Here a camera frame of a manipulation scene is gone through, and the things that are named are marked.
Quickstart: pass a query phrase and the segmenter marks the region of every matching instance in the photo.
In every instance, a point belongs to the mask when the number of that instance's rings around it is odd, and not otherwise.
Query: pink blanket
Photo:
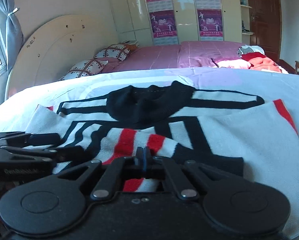
[[[213,67],[223,60],[240,59],[237,51],[243,43],[230,41],[184,41],[178,59],[178,68]]]
[[[102,73],[127,70],[177,68],[180,45],[143,47],[129,55],[120,64],[108,64]]]

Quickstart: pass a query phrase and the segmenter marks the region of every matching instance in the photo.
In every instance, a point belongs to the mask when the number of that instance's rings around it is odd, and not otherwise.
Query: wall hanging
[[[223,41],[221,0],[196,0],[201,41]]]
[[[146,0],[154,45],[178,44],[172,0]]]

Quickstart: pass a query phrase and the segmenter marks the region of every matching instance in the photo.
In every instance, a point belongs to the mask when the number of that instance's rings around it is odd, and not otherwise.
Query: shelf
[[[253,8],[252,6],[243,5],[243,4],[241,4],[241,7],[245,7],[245,8]]]

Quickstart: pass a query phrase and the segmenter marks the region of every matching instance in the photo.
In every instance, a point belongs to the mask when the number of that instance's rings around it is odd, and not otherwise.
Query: bed
[[[96,24],[88,16],[59,17],[29,38],[9,76],[6,101],[0,106],[0,132],[25,130],[37,105],[57,107],[64,101],[102,96],[131,84],[168,86],[178,81],[197,89],[258,95],[266,102],[282,99],[299,138],[299,76],[210,67],[214,63],[210,59],[238,58],[241,43],[207,42],[202,47],[200,42],[185,42],[140,48],[121,64],[105,66],[101,74],[55,82],[73,64],[92,58],[97,51],[117,42],[110,38],[110,33],[96,31]],[[295,238],[299,236],[299,168],[297,174],[290,176],[296,182],[295,188],[284,193],[298,201],[293,205],[285,233]]]

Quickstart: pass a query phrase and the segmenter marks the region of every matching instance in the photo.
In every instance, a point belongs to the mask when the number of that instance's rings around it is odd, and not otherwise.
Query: curtain tieback
[[[11,12],[7,15],[7,17],[11,16],[12,14],[16,13],[17,11],[19,11],[19,8],[16,7],[13,11],[11,11]]]

